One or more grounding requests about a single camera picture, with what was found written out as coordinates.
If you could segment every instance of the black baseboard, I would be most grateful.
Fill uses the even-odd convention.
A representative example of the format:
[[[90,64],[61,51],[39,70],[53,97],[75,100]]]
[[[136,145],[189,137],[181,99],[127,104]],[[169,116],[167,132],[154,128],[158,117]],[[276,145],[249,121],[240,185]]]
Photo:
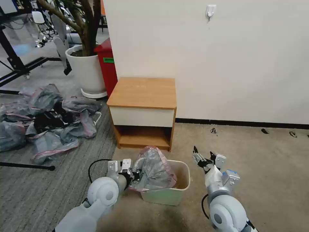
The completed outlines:
[[[229,125],[229,126],[251,126],[251,127],[273,127],[273,128],[290,128],[290,129],[306,129],[306,130],[309,130],[309,124],[225,121],[225,120],[207,120],[207,119],[182,119],[182,118],[176,118],[175,122],[194,123],[194,124],[215,124],[215,125]]]

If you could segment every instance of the red trash bin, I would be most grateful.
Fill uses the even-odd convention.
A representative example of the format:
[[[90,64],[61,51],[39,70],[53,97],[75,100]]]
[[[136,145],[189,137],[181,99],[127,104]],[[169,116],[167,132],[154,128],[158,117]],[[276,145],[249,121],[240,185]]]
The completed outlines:
[[[94,51],[99,57],[106,92],[109,97],[118,81],[110,39],[105,40]]]

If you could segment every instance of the floor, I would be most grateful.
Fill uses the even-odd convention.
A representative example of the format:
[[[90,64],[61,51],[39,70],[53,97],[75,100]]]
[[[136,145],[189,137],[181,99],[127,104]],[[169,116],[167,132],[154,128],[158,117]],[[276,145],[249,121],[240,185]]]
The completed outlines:
[[[175,124],[168,159],[185,162],[191,185],[179,206],[144,202],[140,195],[126,191],[111,214],[103,217],[97,231],[214,231],[201,210],[206,194],[204,174],[192,160],[193,146],[206,158],[210,151],[227,157],[225,169],[236,170],[240,183],[235,197],[259,231],[309,231],[309,131],[290,129]],[[135,159],[138,149],[116,149],[114,159]]]
[[[26,26],[18,31],[5,29],[13,45],[32,44],[35,28]],[[101,42],[108,34],[99,34]],[[57,57],[53,43],[43,48],[30,46],[21,52],[23,62],[40,56]],[[0,59],[6,54],[0,48]],[[9,70],[0,65],[0,75]],[[47,62],[34,69],[30,79],[22,77],[6,85],[11,88],[41,86],[54,83],[65,95],[81,95],[73,75],[65,76],[61,62]],[[16,99],[13,95],[0,95],[0,102]],[[52,231],[59,220],[86,197],[89,186],[87,168],[98,158],[110,158],[116,149],[106,104],[104,117],[98,126],[98,135],[86,140],[79,148],[59,155],[48,164],[55,165],[53,172],[44,170],[0,167],[0,230],[1,231]],[[196,145],[206,158],[216,151],[228,159],[226,168],[236,170],[241,181],[235,189],[236,198],[244,205],[248,217],[259,231],[309,231],[309,131],[269,128],[215,126],[176,123],[172,152],[164,152],[168,159],[188,164],[191,185],[184,192],[179,206],[165,206],[144,202],[140,195],[126,191],[119,198],[111,214],[102,217],[97,231],[213,231],[201,211],[201,199],[206,194],[204,175],[192,158]],[[116,149],[114,159],[137,157],[137,149]],[[0,153],[0,161],[29,163],[32,156],[29,145],[25,148]],[[98,163],[93,177],[104,175],[106,165]]]

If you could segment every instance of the white flower pot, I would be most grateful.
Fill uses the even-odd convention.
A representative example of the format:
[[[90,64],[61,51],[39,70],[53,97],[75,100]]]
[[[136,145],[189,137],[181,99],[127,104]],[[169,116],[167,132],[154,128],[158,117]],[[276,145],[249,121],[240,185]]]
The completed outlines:
[[[65,54],[74,77],[81,86],[82,94],[88,98],[107,96],[98,56],[71,56],[73,52],[81,49],[82,45],[77,45],[66,50]]]

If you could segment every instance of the potted plant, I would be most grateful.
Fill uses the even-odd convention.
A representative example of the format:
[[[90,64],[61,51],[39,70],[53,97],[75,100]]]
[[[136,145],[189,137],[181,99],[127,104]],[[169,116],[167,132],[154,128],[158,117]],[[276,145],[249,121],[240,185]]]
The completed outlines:
[[[81,85],[82,94],[89,98],[106,96],[105,84],[97,54],[96,36],[101,18],[101,0],[38,0],[43,8],[59,17],[65,24],[73,28],[80,36],[81,45],[66,51],[67,59],[75,78]],[[65,16],[61,7],[65,6],[73,19]]]

